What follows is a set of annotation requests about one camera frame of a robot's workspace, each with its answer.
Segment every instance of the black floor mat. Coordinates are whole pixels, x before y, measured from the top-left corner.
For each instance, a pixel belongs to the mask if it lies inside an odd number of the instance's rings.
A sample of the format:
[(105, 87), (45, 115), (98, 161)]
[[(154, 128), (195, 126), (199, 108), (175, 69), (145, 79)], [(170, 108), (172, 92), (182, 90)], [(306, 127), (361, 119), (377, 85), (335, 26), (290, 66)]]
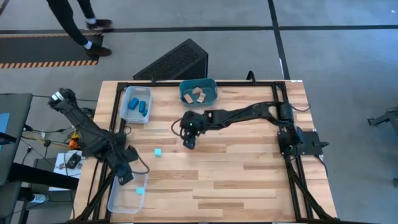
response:
[[(103, 36), (85, 34), (102, 45)], [(67, 34), (0, 36), (0, 68), (39, 68), (96, 65), (98, 56), (89, 56)]]

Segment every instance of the orange striped tape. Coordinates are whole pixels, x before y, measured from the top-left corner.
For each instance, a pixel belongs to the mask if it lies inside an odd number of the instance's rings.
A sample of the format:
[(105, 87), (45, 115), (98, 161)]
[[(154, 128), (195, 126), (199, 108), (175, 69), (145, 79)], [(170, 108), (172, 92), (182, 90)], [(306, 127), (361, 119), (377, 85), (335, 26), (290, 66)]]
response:
[(28, 62), (28, 63), (0, 63), (2, 68), (49, 68), (49, 67), (69, 67), (69, 66), (85, 66), (96, 65), (97, 60), (77, 60), (66, 62)]
[[(101, 35), (101, 32), (83, 33), (83, 35)], [(17, 35), (0, 35), (0, 38), (21, 38), (21, 37), (67, 37), (68, 34), (17, 34)]]

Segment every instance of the shoe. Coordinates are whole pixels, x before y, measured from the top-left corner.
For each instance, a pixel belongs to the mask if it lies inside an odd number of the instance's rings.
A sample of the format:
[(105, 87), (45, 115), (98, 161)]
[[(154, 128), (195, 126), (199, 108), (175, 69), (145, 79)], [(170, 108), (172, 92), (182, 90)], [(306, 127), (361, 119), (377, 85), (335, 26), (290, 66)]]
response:
[(97, 19), (95, 24), (89, 24), (86, 22), (86, 26), (89, 30), (96, 30), (96, 29), (112, 29), (112, 20), (110, 19)]
[(94, 55), (94, 56), (100, 56), (100, 57), (105, 57), (105, 56), (109, 56), (112, 54), (112, 50), (107, 49), (106, 47), (101, 47), (97, 44), (91, 45), (90, 49), (85, 49), (86, 50), (86, 54), (88, 55)]

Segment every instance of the gray floor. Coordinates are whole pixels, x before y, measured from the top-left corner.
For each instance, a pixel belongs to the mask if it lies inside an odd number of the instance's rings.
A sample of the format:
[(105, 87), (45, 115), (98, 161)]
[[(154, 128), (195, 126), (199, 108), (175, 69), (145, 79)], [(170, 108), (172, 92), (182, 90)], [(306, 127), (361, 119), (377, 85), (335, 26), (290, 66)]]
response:
[[(70, 1), (79, 27), (84, 18)], [(383, 25), (398, 23), (395, 0), (274, 0), (281, 26)], [(0, 17), (0, 30), (60, 29), (43, 0), (10, 0)], [(270, 26), (266, 0), (96, 0), (98, 17), (117, 28), (181, 26)], [(315, 126), (330, 141), (325, 162), (338, 216), (344, 220), (398, 223), (398, 139), (390, 124), (369, 127), (366, 118), (398, 106), (398, 30), (334, 30), (281, 32), (291, 79), (304, 80)], [(105, 34), (114, 54), (95, 67), (0, 70), (0, 92), (50, 95), (72, 88), (79, 98), (97, 99), (103, 80), (130, 80), (155, 59), (192, 38), (209, 52), (209, 77), (281, 79), (272, 31), (171, 32)], [(47, 100), (34, 98), (28, 124), (37, 129), (69, 125)], [(81, 102), (95, 107), (95, 103)], [(54, 134), (51, 138), (62, 139)], [(44, 148), (32, 144), (44, 153)], [(20, 145), (16, 162), (26, 145)], [(53, 148), (49, 157), (63, 149)], [(38, 155), (31, 153), (26, 163)], [(28, 223), (65, 221), (71, 208), (41, 209)]]

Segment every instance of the wooden table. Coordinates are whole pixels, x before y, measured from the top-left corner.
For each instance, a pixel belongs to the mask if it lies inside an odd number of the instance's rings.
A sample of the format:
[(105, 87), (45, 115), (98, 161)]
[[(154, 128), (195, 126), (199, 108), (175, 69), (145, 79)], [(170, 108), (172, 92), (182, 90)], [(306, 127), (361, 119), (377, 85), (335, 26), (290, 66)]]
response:
[[(104, 129), (109, 128), (117, 84), (103, 82), (99, 93), (94, 121)], [(286, 81), (286, 86), (290, 103), (305, 109), (308, 101), (303, 83)], [(112, 222), (295, 220), (285, 163), (279, 153), (278, 127), (261, 119), (232, 124), (201, 135), (196, 148), (189, 150), (170, 130), (187, 110), (179, 100), (178, 87), (152, 87), (152, 94), (149, 123), (127, 124), (132, 128), (128, 143), (137, 148), (151, 169), (144, 209), (136, 215), (112, 213)], [(218, 99), (211, 108), (234, 110), (260, 101), (273, 101), (271, 88), (223, 86), (218, 87)], [(314, 128), (309, 111), (295, 111), (294, 117), (304, 131)], [(154, 157), (157, 147), (163, 152), (160, 158)], [(302, 156), (302, 160), (309, 191), (335, 217), (324, 167), (313, 156)], [(86, 207), (95, 163), (95, 159), (87, 159), (83, 165), (75, 198), (76, 214)], [(98, 187), (100, 167), (92, 195)], [(104, 217), (107, 196), (103, 197), (100, 217)], [(302, 216), (306, 217), (299, 190), (298, 199)]]

